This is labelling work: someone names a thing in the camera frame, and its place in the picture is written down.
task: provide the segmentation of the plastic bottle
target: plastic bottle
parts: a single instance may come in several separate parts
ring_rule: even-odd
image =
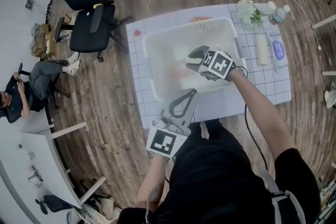
[[[264,14],[270,15],[276,10],[277,6],[273,1],[269,1],[265,7]]]
[[[280,24],[286,19],[289,11],[290,8],[288,5],[283,6],[283,8],[277,8],[274,12],[268,15],[268,20],[272,25]]]

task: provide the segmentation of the red object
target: red object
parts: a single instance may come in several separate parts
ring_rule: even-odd
[[[194,22],[199,22],[200,20],[210,20],[212,19],[211,17],[207,17],[207,16],[195,16],[190,18],[190,22],[194,23]]]
[[[135,30],[135,31],[134,31],[134,35],[135,35],[136,37],[139,37],[139,36],[141,36],[141,32],[140,32],[139,30]]]

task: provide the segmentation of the floor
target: floor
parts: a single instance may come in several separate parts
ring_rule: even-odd
[[[129,15],[134,21],[150,17],[149,0],[115,0],[117,17]],[[151,0],[153,15],[174,10],[237,3],[239,0]],[[323,181],[333,176],[330,167],[336,159],[335,117],[325,106],[323,92],[330,79],[321,76],[322,71],[332,70],[328,57],[303,12],[293,0],[253,0],[256,3],[274,1],[277,6],[288,4],[289,18],[280,30],[289,60],[292,101],[277,105],[289,125],[295,143],[316,177]],[[335,1],[297,0],[314,23],[336,11]],[[71,12],[63,0],[55,0],[51,9],[51,21]],[[319,28],[327,52],[336,68],[335,25]],[[58,44],[56,57],[71,55],[68,44]],[[87,121],[89,131],[73,132],[57,139],[60,151],[71,169],[75,180],[92,180],[101,175],[107,177],[103,190],[110,193],[121,207],[133,205],[138,188],[149,166],[145,150],[140,116],[134,104],[134,85],[130,59],[110,42],[103,53],[104,63],[95,54],[81,55],[81,69],[76,76],[61,76],[60,87],[71,93],[70,99],[57,98],[60,110],[50,108],[56,129]],[[270,171],[274,175],[273,160],[265,141],[251,116],[250,128],[264,152]],[[251,137],[246,132],[243,115],[221,119],[246,150],[254,171],[263,161]]]

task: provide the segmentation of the hand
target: hand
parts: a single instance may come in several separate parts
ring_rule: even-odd
[[[16,84],[17,84],[17,89],[19,90],[19,93],[24,94],[25,93],[25,85],[23,84],[22,80],[18,81]]]
[[[19,74],[18,72],[15,72],[15,73],[13,74],[13,77],[14,77],[14,79],[16,79],[17,81],[22,81],[22,82],[23,82],[23,80],[21,79],[20,74]]]

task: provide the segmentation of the table leg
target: table leg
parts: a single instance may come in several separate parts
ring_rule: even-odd
[[[324,20],[318,22],[317,24],[312,25],[311,28],[313,28],[313,29],[319,28],[322,25],[326,25],[327,23],[332,22],[333,20],[336,20],[336,15],[332,15],[329,18],[324,19]]]
[[[52,134],[48,135],[48,137],[50,139],[55,139],[57,137],[60,137],[62,135],[68,134],[68,133],[71,133],[71,132],[73,132],[73,131],[75,131],[75,130],[77,130],[79,128],[82,128],[84,126],[87,126],[87,125],[88,125],[87,122],[82,122],[82,123],[76,124],[74,126],[71,126],[71,127],[65,128],[63,130],[60,130],[58,132],[52,133]]]
[[[84,202],[89,199],[89,197],[95,193],[95,191],[104,183],[106,180],[105,176],[102,176],[80,199],[80,204],[84,204]]]
[[[336,76],[336,71],[324,71],[322,76]]]

